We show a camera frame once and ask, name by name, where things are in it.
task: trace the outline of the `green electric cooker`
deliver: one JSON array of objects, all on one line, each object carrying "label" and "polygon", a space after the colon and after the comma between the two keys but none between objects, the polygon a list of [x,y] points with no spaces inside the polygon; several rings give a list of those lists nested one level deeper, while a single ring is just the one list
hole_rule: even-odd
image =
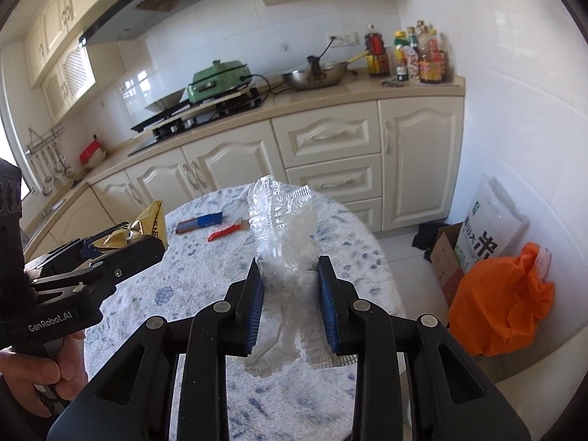
[{"label": "green electric cooker", "polygon": [[190,103],[199,104],[207,99],[222,97],[243,89],[251,80],[249,67],[241,61],[221,63],[220,60],[215,60],[211,67],[194,74],[192,83],[186,91]]}]

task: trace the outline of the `metal screw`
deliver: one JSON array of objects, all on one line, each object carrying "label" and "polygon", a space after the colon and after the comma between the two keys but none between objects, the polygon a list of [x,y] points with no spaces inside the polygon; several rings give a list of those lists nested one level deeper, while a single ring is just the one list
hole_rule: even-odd
[{"label": "metal screw", "polygon": [[147,320],[147,328],[149,330],[157,330],[158,328],[161,328],[161,326],[164,324],[164,319],[161,317],[151,317],[150,319]]},{"label": "metal screw", "polygon": [[420,318],[420,322],[429,328],[434,328],[437,326],[437,319],[433,315],[423,315]]},{"label": "metal screw", "polygon": [[222,302],[216,302],[213,308],[217,313],[225,313],[230,310],[230,303],[225,302],[224,300]]},{"label": "metal screw", "polygon": [[359,299],[359,300],[355,300],[354,308],[358,312],[366,312],[371,308],[371,305],[369,304],[369,302],[367,300]]}]

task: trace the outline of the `round table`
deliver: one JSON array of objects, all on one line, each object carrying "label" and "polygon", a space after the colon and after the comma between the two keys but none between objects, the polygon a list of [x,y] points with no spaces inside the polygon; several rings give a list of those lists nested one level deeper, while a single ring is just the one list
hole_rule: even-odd
[{"label": "round table", "polygon": [[[118,285],[102,304],[104,320],[86,331],[86,367],[90,377],[150,316],[168,321],[192,317],[222,300],[232,282],[243,280],[255,256],[255,238],[240,231],[213,242],[212,227],[177,235],[180,221],[224,209],[230,218],[247,212],[251,186],[212,192],[166,215],[169,248],[164,259]],[[335,273],[353,282],[360,297],[391,314],[404,307],[380,245],[363,223],[331,198],[313,194],[317,214],[314,239],[330,257]],[[178,366],[170,439],[176,439]],[[234,440],[339,441],[351,433],[356,366],[313,370],[304,355],[269,378],[245,373],[238,358],[227,357],[226,388],[230,437]]]}]

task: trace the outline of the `human hand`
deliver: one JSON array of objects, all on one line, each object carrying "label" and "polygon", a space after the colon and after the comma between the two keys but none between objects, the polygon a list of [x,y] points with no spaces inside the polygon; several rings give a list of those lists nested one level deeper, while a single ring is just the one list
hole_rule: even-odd
[{"label": "human hand", "polygon": [[64,337],[64,345],[55,361],[48,358],[0,350],[0,373],[14,398],[34,415],[49,417],[51,413],[41,402],[35,384],[55,384],[57,394],[71,401],[87,384],[83,362],[82,331]]}]

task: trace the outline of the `cardboard box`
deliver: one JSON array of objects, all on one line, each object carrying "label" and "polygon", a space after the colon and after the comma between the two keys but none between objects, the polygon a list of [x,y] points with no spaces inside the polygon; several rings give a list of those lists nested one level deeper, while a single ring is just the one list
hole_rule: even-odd
[{"label": "cardboard box", "polygon": [[431,252],[431,264],[448,305],[453,302],[459,282],[463,278],[463,270],[459,266],[458,257],[453,250],[458,241],[461,227],[462,223],[460,222],[439,229],[437,241]]}]

